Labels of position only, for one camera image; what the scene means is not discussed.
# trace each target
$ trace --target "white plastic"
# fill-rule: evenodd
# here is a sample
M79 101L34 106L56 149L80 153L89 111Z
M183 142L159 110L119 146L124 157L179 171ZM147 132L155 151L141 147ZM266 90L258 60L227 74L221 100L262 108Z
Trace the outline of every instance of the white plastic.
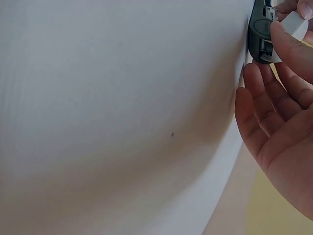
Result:
M298 40L303 40L309 27L309 21L303 19L297 12L292 11L282 22L286 32ZM279 63L282 60L273 49L272 62Z

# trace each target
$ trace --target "clip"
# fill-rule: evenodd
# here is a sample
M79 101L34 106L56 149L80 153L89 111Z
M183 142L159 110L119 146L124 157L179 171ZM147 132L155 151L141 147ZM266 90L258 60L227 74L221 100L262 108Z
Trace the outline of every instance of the clip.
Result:
M270 24L278 20L277 9L269 0L255 0L248 27L248 49L252 58L262 64L279 63L281 59L273 49L270 36ZM281 24L286 32L298 40L303 40L309 27L309 21L297 12L291 12Z

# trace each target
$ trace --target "yellow wall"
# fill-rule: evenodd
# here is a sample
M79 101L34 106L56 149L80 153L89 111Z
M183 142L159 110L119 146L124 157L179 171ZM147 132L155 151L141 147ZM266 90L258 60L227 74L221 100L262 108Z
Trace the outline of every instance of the yellow wall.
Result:
M313 222L294 209L259 172L246 212L246 235L312 235Z

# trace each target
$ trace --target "curved white panel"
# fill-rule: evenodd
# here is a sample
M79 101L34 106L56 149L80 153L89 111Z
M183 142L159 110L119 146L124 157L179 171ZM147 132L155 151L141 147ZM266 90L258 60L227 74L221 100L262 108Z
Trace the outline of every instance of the curved white panel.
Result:
M252 5L0 1L0 233L201 234Z

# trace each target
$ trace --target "hand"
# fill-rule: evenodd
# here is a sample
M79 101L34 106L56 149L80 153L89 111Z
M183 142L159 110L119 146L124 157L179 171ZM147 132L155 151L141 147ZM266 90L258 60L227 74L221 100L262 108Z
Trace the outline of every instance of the hand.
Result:
M282 21L291 11L297 11L304 19L309 20L309 29L303 40L313 44L313 0L285 0L276 8L279 21Z
M275 64L244 68L246 88L236 91L235 116L249 151L276 189L313 220L313 48L271 24Z

